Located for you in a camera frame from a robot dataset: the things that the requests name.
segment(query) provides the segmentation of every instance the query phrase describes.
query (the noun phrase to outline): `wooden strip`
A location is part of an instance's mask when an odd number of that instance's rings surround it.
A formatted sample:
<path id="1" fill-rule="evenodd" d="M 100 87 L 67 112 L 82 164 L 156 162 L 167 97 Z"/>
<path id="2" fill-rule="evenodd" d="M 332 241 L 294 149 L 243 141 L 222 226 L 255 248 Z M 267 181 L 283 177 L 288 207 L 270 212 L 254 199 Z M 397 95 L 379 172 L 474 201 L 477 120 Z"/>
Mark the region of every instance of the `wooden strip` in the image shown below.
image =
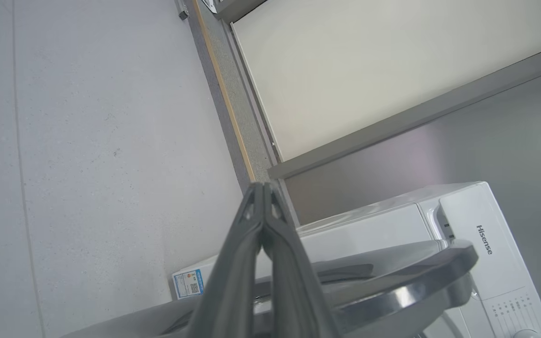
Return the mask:
<path id="1" fill-rule="evenodd" d="M 249 156 L 247 155 L 247 151 L 245 150 L 243 137 L 241 136 L 241 132 L 239 131 L 239 125 L 237 124 L 237 120 L 235 118 L 235 112 L 233 111 L 231 101 L 229 100 L 229 97 L 227 94 L 227 88 L 225 87 L 223 75 L 221 75 L 221 68 L 219 67 L 218 61 L 216 60 L 216 56 L 214 55 L 214 52 L 212 50 L 212 42 L 210 41 L 210 37 L 208 36 L 208 30 L 206 29 L 204 18 L 201 16 L 200 6 L 198 6 L 198 3 L 197 3 L 198 1 L 199 0 L 193 0 L 193 8 L 195 9 L 195 12 L 197 13 L 197 19 L 198 19 L 198 22 L 200 23 L 202 35 L 204 36 L 206 49 L 208 49 L 208 54 L 210 55 L 210 60 L 212 61 L 212 67 L 214 68 L 214 73 L 216 74 L 218 85 L 221 88 L 221 93 L 223 94 L 225 105 L 227 106 L 229 118 L 231 120 L 233 130 L 235 132 L 235 137 L 237 138 L 237 143 L 239 144 L 239 150 L 241 151 L 243 163 L 245 164 L 245 168 L 247 170 L 247 175 L 249 176 L 249 180 L 251 182 L 255 182 L 256 179 L 254 177 L 254 170 L 252 169 L 252 164 L 249 162 Z"/>

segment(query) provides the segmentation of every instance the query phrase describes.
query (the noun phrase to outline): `white wall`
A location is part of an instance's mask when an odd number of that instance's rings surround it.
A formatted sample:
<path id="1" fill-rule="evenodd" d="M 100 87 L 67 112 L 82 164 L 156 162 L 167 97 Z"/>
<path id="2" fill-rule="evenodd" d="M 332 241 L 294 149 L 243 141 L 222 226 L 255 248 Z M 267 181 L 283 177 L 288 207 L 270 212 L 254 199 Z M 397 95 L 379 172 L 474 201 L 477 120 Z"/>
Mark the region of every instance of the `white wall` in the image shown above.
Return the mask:
<path id="1" fill-rule="evenodd" d="M 269 0 L 234 28 L 285 161 L 541 52 L 541 1 Z"/>
<path id="2" fill-rule="evenodd" d="M 0 1 L 0 337 L 169 301 L 241 196 L 172 1 Z"/>

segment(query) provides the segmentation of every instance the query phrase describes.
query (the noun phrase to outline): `hisense logo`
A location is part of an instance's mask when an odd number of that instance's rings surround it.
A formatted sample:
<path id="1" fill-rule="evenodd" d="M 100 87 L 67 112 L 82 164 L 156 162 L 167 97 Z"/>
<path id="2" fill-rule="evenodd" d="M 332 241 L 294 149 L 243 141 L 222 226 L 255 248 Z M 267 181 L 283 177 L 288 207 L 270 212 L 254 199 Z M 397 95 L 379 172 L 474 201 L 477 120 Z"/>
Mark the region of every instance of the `hisense logo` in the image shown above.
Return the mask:
<path id="1" fill-rule="evenodd" d="M 487 254 L 492 254 L 492 248 L 490 248 L 490 244 L 487 243 L 486 231 L 483 229 L 483 227 L 481 227 L 481 225 L 477 225 L 477 231 L 479 231 L 479 236 L 481 236 L 483 245 L 486 247 Z"/>

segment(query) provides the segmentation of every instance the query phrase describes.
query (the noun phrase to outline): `metal bracket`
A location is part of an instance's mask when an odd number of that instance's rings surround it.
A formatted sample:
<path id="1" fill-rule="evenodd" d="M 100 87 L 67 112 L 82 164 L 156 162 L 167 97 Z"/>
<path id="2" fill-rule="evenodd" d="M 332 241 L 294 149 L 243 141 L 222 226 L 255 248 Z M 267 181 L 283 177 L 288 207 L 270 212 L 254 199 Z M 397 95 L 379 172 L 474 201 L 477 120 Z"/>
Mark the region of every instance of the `metal bracket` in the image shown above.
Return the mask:
<path id="1" fill-rule="evenodd" d="M 174 0 L 174 3 L 177 5 L 178 17 L 180 17 L 181 20 L 187 19 L 187 17 L 189 17 L 189 11 L 187 11 L 187 6 L 185 6 L 183 0 Z"/>

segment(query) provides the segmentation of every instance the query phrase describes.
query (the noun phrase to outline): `floor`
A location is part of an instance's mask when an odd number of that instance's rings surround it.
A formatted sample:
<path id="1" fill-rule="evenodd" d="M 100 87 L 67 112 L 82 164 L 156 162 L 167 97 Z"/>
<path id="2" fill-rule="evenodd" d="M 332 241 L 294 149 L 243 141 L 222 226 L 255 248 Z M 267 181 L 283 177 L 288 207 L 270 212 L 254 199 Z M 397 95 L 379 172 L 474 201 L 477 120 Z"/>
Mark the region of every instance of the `floor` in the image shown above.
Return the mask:
<path id="1" fill-rule="evenodd" d="M 169 301 L 241 199 L 167 0 L 0 0 L 0 337 Z"/>

